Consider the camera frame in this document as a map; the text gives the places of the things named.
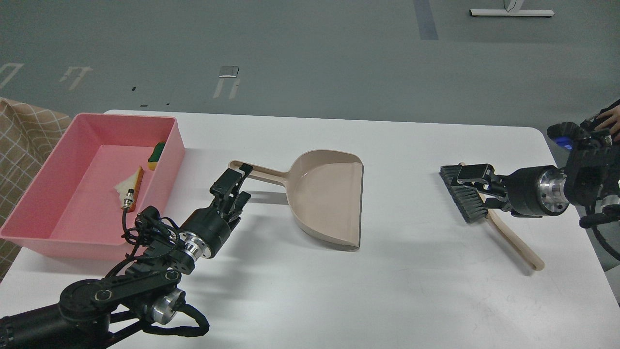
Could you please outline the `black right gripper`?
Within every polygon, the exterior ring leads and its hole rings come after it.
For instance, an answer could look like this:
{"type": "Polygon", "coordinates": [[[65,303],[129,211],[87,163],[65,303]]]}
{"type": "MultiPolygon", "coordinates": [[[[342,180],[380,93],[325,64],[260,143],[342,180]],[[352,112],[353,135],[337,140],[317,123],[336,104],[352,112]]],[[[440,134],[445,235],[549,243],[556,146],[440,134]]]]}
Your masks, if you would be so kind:
{"type": "Polygon", "coordinates": [[[472,188],[480,196],[476,213],[497,209],[515,217],[555,217],[569,207],[564,193],[567,177],[554,166],[521,168],[506,182],[490,164],[457,167],[456,187],[472,188]]]}

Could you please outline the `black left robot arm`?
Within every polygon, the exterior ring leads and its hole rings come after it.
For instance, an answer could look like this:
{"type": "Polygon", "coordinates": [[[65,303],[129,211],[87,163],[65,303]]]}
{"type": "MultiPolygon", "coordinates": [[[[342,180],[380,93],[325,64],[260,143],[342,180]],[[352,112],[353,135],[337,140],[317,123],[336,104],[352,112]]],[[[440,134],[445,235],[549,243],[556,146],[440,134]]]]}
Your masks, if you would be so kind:
{"type": "Polygon", "coordinates": [[[253,167],[227,169],[210,188],[214,199],[182,224],[146,207],[133,228],[126,216],[137,183],[125,190],[123,237],[133,249],[100,280],[67,286],[53,305],[1,320],[3,349],[106,349],[138,333],[204,336],[205,315],[179,288],[199,258],[213,258],[241,220],[250,193],[241,191],[253,167]]]}

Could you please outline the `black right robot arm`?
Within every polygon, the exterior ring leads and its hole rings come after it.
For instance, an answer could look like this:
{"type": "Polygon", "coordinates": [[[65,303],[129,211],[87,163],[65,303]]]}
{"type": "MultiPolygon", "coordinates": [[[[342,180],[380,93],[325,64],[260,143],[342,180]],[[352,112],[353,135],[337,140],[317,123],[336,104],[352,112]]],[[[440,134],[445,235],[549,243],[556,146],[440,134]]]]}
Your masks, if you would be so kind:
{"type": "Polygon", "coordinates": [[[500,221],[496,210],[538,218],[559,216],[569,205],[583,207],[586,215],[580,227],[590,228],[598,243],[618,259],[619,252],[607,243],[598,225],[619,220],[619,143],[609,129],[595,130],[598,125],[589,118],[547,129],[548,137],[569,151],[562,168],[528,167],[503,176],[489,164],[446,165],[440,176],[467,223],[490,220],[535,270],[542,270],[544,263],[500,221]]]}

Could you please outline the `person's hand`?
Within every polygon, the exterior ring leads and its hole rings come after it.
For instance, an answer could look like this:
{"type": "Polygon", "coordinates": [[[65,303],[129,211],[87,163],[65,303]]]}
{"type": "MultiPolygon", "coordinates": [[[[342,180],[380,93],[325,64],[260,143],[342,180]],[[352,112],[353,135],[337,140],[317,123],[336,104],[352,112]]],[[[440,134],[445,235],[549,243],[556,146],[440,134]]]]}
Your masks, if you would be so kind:
{"type": "Polygon", "coordinates": [[[600,131],[607,129],[609,134],[612,137],[613,142],[620,141],[620,106],[614,106],[612,108],[608,108],[604,112],[601,112],[597,117],[596,121],[599,122],[595,130],[600,131]]]}

